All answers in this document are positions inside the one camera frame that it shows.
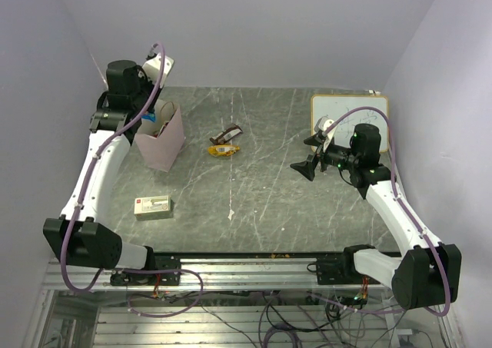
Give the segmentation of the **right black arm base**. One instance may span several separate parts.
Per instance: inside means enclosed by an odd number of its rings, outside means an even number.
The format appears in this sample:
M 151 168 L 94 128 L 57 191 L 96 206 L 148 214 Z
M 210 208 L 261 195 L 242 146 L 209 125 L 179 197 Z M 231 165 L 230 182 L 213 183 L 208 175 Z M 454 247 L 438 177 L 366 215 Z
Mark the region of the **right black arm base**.
M 353 259 L 343 253 L 322 254 L 307 264 L 308 272 L 317 278 L 317 284 L 362 284 L 364 276 L 355 270 Z

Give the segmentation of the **pink paper bag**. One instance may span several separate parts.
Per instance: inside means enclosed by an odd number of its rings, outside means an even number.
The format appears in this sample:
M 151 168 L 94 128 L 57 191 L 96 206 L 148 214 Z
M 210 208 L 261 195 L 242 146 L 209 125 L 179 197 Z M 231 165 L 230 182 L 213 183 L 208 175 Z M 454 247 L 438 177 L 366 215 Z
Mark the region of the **pink paper bag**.
M 142 120 L 135 143 L 147 167 L 169 172 L 184 142 L 185 132 L 179 104 L 158 99 L 155 104 L 156 122 Z M 155 137 L 165 121 L 170 121 L 163 133 Z

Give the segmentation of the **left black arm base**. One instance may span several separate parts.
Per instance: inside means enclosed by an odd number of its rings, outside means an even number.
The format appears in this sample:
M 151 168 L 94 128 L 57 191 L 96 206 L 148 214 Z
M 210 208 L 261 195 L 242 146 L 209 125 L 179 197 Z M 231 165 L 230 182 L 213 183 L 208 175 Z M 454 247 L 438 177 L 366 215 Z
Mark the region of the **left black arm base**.
M 181 262 L 174 256 L 156 256 L 150 273 L 136 273 L 129 269 L 116 270 L 110 276 L 113 287 L 145 287 L 166 286 L 176 287 L 180 283 Z

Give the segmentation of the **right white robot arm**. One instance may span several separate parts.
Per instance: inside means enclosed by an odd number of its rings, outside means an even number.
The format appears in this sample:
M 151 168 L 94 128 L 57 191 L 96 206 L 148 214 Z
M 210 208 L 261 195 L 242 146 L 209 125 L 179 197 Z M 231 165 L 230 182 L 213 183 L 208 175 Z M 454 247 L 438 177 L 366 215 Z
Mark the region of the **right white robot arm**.
M 454 244 L 444 244 L 424 225 L 401 193 L 396 177 L 380 163 L 378 127 L 357 124 L 348 147 L 335 144 L 335 131 L 333 120 L 321 118 L 314 134 L 304 140 L 315 152 L 291 168 L 309 181 L 317 168 L 347 171 L 347 182 L 377 211 L 401 254 L 392 257 L 368 244 L 345 247 L 337 266 L 340 277 L 348 283 L 363 276 L 376 280 L 391 288 L 405 310 L 450 306 L 457 299 L 461 252 Z

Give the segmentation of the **blue M&Ms packet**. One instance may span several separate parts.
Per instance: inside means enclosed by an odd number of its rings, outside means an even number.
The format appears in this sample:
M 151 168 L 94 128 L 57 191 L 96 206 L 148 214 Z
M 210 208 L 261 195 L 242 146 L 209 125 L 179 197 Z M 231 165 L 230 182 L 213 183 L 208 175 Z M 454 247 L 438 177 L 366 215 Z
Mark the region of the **blue M&Ms packet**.
M 156 122 L 156 114 L 154 112 L 147 112 L 141 117 L 142 120 L 151 121 L 153 123 Z

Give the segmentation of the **yellow M&Ms packet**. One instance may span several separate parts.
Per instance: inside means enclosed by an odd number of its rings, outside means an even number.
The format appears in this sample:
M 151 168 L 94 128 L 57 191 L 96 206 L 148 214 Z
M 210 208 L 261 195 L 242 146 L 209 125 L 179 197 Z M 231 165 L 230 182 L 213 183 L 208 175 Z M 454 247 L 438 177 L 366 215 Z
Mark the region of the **yellow M&Ms packet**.
M 208 153 L 213 157 L 228 157 L 240 151 L 240 147 L 233 144 L 218 144 L 208 148 Z

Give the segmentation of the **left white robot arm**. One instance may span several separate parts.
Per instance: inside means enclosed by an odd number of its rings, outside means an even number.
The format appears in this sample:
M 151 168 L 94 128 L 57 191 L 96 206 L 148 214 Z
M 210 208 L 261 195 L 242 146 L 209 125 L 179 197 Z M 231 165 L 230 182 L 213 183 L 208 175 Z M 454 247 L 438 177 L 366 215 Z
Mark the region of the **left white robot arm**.
M 156 277 L 151 248 L 125 243 L 105 225 L 118 169 L 141 123 L 123 127 L 142 109 L 153 110 L 165 80 L 161 63 L 157 55 L 143 65 L 129 60 L 108 64 L 108 89 L 91 116 L 88 152 L 75 189 L 60 215 L 43 226 L 56 258 L 68 265 L 129 269 L 139 284 Z

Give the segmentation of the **small whiteboard with stand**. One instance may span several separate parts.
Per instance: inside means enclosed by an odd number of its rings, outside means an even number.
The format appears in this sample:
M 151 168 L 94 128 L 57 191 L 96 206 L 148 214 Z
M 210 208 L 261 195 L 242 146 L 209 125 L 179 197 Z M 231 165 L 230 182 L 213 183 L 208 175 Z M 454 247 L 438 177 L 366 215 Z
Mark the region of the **small whiteboard with stand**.
M 336 121 L 342 115 L 359 107 L 377 108 L 389 117 L 389 101 L 382 95 L 332 95 L 316 94 L 311 98 L 311 134 L 315 133 L 316 123 L 323 116 Z M 373 124 L 378 127 L 381 135 L 380 152 L 388 150 L 388 128 L 386 121 L 375 111 L 358 111 L 335 128 L 334 143 L 342 147 L 349 146 L 349 140 L 357 124 Z

